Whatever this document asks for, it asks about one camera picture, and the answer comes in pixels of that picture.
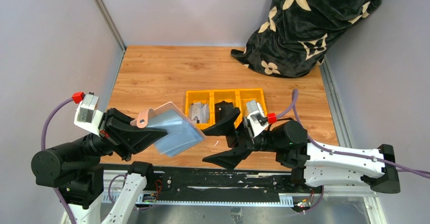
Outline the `beige leather card holder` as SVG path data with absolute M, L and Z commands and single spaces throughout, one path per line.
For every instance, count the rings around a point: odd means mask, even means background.
M 155 141 L 159 154 L 174 157 L 206 140 L 206 135 L 173 103 L 141 111 L 130 122 L 138 128 L 166 130 L 167 135 Z

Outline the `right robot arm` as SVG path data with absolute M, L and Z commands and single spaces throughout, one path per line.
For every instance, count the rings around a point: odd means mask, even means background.
M 204 162 L 233 170 L 253 152 L 271 152 L 276 162 L 291 170 L 287 185 L 299 190 L 326 185 L 367 185 L 384 194 L 401 190 L 391 145 L 370 150 L 333 146 L 311 140 L 292 118 L 273 126 L 274 116 L 264 118 L 255 112 L 235 125 L 239 113 L 234 108 L 203 130 L 207 136 L 224 136 L 228 144 L 227 151 L 205 157 Z

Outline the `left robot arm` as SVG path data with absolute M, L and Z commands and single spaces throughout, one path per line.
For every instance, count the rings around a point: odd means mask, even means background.
M 42 146 L 31 161 L 37 185 L 53 188 L 71 223 L 125 223 L 140 192 L 156 183 L 153 165 L 132 162 L 138 154 L 166 136 L 160 128 L 139 128 L 133 118 L 115 108 L 96 121 L 93 133 L 51 148 Z M 124 190 L 106 218 L 101 218 L 104 191 L 103 156 L 117 154 L 130 162 Z

